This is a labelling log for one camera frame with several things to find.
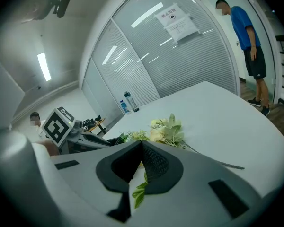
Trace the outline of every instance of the fluorescent light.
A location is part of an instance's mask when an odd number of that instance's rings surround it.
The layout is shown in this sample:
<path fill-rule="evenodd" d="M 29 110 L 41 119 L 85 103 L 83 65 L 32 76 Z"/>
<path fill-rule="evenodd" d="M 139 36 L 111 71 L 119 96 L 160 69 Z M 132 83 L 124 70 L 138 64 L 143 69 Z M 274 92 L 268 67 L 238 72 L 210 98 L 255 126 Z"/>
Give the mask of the fluorescent light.
<path fill-rule="evenodd" d="M 213 31 L 213 29 L 207 30 L 207 31 L 203 32 L 202 34 L 205 34 L 205 33 L 207 33 L 207 32 L 211 32 L 211 31 Z"/>
<path fill-rule="evenodd" d="M 45 80 L 49 81 L 52 78 L 51 78 L 51 75 L 49 74 L 49 70 L 48 70 L 48 67 L 47 67 L 45 53 L 38 54 L 37 57 L 38 57 L 39 64 L 40 64 L 41 70 L 43 72 L 43 75 L 45 77 Z"/>
<path fill-rule="evenodd" d="M 144 13 L 141 17 L 139 17 L 134 23 L 131 25 L 133 28 L 136 28 L 136 26 L 141 23 L 143 20 L 145 20 L 149 15 L 157 11 L 158 9 L 162 8 L 163 4 L 158 3 L 156 6 L 152 7 L 150 10 L 148 10 L 146 13 Z"/>
<path fill-rule="evenodd" d="M 139 59 L 138 61 L 137 61 L 137 63 L 139 62 L 139 61 L 142 61 L 142 59 L 144 59 L 146 56 L 148 56 L 149 54 L 147 53 L 145 56 L 143 56 L 141 59 Z"/>
<path fill-rule="evenodd" d="M 117 69 L 115 69 L 114 71 L 115 71 L 115 72 L 118 72 L 118 71 L 122 70 L 123 67 L 125 67 L 126 65 L 128 65 L 128 64 L 131 63 L 132 61 L 133 61 L 132 59 L 126 60 L 121 66 L 119 66 L 119 67 L 118 67 Z"/>
<path fill-rule="evenodd" d="M 156 57 L 155 59 L 157 59 L 157 58 L 159 58 L 159 57 Z M 154 61 L 155 59 L 153 59 L 152 61 Z M 150 61 L 149 63 L 151 63 L 152 61 Z"/>
<path fill-rule="evenodd" d="M 164 45 L 165 43 L 167 43 L 168 41 L 172 40 L 172 38 L 168 39 L 167 41 L 164 41 L 162 44 L 160 44 L 159 46 L 161 45 Z"/>
<path fill-rule="evenodd" d="M 114 53 L 114 51 L 115 51 L 116 48 L 117 48 L 117 46 L 114 45 L 114 46 L 110 49 L 110 51 L 108 52 L 108 54 L 107 54 L 106 58 L 104 59 L 102 65 L 105 65 L 105 64 L 106 64 L 106 62 L 107 62 L 108 59 L 111 57 L 111 55 Z"/>
<path fill-rule="evenodd" d="M 127 48 L 125 48 L 124 50 L 121 51 L 121 53 L 117 56 L 117 58 L 114 60 L 114 62 L 112 64 L 114 64 L 118 59 L 119 57 L 126 51 Z"/>

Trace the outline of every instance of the white table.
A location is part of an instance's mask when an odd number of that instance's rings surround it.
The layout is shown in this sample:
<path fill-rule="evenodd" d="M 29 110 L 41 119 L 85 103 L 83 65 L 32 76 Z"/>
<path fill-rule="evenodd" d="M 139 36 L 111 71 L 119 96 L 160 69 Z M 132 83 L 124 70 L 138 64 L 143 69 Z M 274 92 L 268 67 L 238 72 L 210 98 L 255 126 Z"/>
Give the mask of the white table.
<path fill-rule="evenodd" d="M 103 138 L 121 132 L 149 132 L 153 119 L 173 113 L 182 121 L 184 141 L 215 160 L 245 167 L 231 171 L 261 196 L 284 182 L 284 137 L 261 112 L 235 94 L 202 82 L 125 115 Z"/>

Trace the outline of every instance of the ceiling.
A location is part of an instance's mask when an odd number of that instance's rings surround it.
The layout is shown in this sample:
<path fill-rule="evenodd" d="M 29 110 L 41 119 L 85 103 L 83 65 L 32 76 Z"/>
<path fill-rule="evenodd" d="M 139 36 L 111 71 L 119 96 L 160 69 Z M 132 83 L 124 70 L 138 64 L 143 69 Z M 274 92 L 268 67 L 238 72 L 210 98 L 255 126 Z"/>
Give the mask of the ceiling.
<path fill-rule="evenodd" d="M 78 80 L 86 39 L 106 1 L 71 0 L 63 18 L 49 14 L 41 21 L 2 26 L 0 62 L 26 93 L 16 114 L 53 90 Z M 52 78 L 47 82 L 37 59 L 43 52 Z"/>

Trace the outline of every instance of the black shorts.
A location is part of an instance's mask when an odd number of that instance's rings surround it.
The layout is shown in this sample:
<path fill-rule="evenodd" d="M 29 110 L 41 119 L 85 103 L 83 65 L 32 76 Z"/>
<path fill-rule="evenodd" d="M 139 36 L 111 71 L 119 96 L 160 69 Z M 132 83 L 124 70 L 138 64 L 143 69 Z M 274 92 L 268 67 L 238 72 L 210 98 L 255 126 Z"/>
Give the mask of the black shorts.
<path fill-rule="evenodd" d="M 266 77 L 266 65 L 261 46 L 257 47 L 256 58 L 253 61 L 251 61 L 250 50 L 251 47 L 247 48 L 244 51 L 245 64 L 248 75 L 253 76 L 254 79 Z"/>

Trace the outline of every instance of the white shirt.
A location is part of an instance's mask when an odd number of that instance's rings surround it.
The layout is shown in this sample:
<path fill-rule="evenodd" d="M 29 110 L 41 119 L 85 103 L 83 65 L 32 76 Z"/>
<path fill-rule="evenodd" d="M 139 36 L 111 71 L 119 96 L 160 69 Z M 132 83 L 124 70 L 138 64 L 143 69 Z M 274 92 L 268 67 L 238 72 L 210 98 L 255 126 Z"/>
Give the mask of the white shirt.
<path fill-rule="evenodd" d="M 42 129 L 44 122 L 45 120 L 41 121 L 41 125 L 37 128 L 37 132 L 41 140 L 50 140 L 50 138 L 46 135 L 45 131 Z"/>

